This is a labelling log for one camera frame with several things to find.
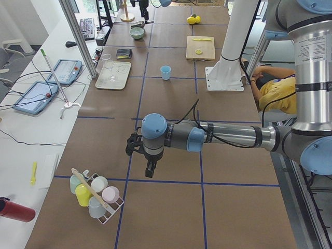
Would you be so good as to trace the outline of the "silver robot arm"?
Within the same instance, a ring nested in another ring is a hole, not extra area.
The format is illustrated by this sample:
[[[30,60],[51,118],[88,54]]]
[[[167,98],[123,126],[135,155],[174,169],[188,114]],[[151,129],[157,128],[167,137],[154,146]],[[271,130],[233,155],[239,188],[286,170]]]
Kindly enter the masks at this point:
[[[297,39],[331,28],[331,1],[268,1],[265,37]]]
[[[141,134],[132,133],[126,153],[143,154],[145,174],[152,177],[165,147],[199,152],[205,143],[275,151],[318,175],[331,174],[331,14],[276,20],[295,43],[296,69],[254,90],[261,114],[279,110],[297,118],[291,127],[236,126],[182,119],[167,122],[160,114],[145,116]]]

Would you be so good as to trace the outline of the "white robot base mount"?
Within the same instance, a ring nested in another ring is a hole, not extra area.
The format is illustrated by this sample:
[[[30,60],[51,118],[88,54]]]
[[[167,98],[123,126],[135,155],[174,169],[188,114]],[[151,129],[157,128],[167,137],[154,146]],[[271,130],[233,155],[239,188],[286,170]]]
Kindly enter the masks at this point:
[[[260,1],[237,0],[230,16],[220,60],[206,67],[209,91],[243,91],[241,57],[250,29],[256,19]]]

